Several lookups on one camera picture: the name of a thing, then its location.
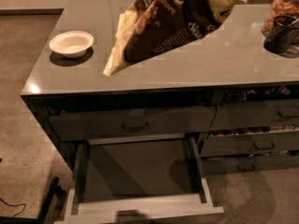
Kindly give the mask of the white paper bowl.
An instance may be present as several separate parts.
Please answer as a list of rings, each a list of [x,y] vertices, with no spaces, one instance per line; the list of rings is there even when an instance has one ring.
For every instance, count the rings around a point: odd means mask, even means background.
[[[83,56],[93,45],[94,38],[87,32],[69,31],[56,35],[49,43],[50,50],[66,58]]]

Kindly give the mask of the middle right drawer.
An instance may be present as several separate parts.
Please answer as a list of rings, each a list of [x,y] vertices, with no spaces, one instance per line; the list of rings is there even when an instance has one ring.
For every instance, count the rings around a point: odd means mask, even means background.
[[[201,157],[221,157],[299,149],[299,132],[257,133],[209,137]]]

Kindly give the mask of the top left drawer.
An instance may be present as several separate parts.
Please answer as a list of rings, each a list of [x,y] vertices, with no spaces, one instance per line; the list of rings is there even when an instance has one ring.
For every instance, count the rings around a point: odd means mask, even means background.
[[[182,106],[61,113],[49,118],[61,141],[206,132],[216,109]]]

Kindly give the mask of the top right drawer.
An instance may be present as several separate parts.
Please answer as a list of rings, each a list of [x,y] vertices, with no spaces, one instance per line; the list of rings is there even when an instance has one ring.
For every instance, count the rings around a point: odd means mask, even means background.
[[[299,100],[272,100],[217,106],[211,131],[299,124]]]

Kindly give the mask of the bottom right drawer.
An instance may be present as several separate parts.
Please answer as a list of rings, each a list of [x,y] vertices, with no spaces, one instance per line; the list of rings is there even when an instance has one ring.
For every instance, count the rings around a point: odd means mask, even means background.
[[[256,172],[299,167],[299,156],[260,156],[202,160],[207,175]]]

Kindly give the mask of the black mesh cup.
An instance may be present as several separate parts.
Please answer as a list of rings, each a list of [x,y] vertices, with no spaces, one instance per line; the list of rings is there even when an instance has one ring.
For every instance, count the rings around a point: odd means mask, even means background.
[[[273,53],[285,53],[291,45],[298,42],[299,19],[282,15],[274,18],[263,46]]]

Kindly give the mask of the glass snack jar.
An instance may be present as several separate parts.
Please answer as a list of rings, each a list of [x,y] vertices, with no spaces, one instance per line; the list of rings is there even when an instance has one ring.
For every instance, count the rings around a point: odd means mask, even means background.
[[[267,35],[277,16],[288,15],[299,17],[299,0],[273,0],[268,16],[262,26],[262,33]]]

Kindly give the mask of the brown chip bag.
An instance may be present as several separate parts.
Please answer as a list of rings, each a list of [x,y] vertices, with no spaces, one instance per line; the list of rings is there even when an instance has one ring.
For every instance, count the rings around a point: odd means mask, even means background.
[[[103,74],[202,39],[221,27],[236,0],[135,0],[120,14],[116,42]]]

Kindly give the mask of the open middle left drawer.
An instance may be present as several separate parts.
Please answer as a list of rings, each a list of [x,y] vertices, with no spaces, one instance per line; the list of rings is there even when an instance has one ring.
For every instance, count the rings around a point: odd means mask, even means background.
[[[74,185],[55,224],[213,224],[193,137],[78,147]]]

